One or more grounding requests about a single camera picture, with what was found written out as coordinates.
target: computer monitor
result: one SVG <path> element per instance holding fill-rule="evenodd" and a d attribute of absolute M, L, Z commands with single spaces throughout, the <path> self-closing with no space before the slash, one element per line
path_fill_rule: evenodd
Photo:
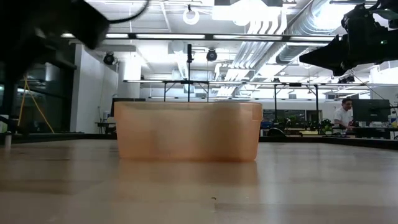
<path fill-rule="evenodd" d="M 114 116 L 114 102 L 143 102 L 144 98 L 112 98 L 111 117 Z"/>
<path fill-rule="evenodd" d="M 354 121 L 387 122 L 390 114 L 389 100 L 353 100 Z"/>

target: translucent plastic container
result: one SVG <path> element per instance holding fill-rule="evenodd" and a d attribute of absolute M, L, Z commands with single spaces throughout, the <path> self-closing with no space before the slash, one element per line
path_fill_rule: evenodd
<path fill-rule="evenodd" d="M 115 102 L 122 159 L 253 161 L 259 103 Z"/>

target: yellow cable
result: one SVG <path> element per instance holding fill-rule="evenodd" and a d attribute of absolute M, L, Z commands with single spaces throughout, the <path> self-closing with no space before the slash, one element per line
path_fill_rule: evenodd
<path fill-rule="evenodd" d="M 27 76 L 25 76 L 24 95 L 23 95 L 23 97 L 22 97 L 21 108 L 20 108 L 20 110 L 19 110 L 18 126 L 19 126 L 19 124 L 21 123 L 22 109 L 24 108 L 24 103 L 25 103 L 25 94 L 26 94 L 26 85 L 27 85 L 26 78 L 27 78 Z"/>
<path fill-rule="evenodd" d="M 32 93 L 30 92 L 29 85 L 27 84 L 27 79 L 25 79 L 25 86 L 27 87 L 27 89 L 28 89 L 28 91 L 29 91 L 29 94 L 30 94 L 30 96 L 31 96 L 32 99 L 33 99 L 33 102 L 35 103 L 37 109 L 39 110 L 40 114 L 42 115 L 42 117 L 43 117 L 45 123 L 46 123 L 47 126 L 51 129 L 51 132 L 52 132 L 53 134 L 55 134 L 54 130 L 51 128 L 51 125 L 49 124 L 49 122 L 48 122 L 47 119 L 45 118 L 43 112 L 40 110 L 39 106 L 37 105 L 35 98 L 33 97 Z"/>

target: white shirt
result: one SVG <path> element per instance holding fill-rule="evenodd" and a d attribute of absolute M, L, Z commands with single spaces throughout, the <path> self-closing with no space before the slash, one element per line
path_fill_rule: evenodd
<path fill-rule="evenodd" d="M 348 126 L 351 119 L 351 111 L 346 111 L 342 107 L 335 111 L 335 120 L 339 120 L 344 126 Z"/>

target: wooden surface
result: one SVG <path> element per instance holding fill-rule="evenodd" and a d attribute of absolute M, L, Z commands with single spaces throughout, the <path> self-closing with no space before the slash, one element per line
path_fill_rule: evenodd
<path fill-rule="evenodd" d="M 398 153 L 260 143 L 256 162 L 120 161 L 116 141 L 14 145 L 0 223 L 397 223 Z"/>

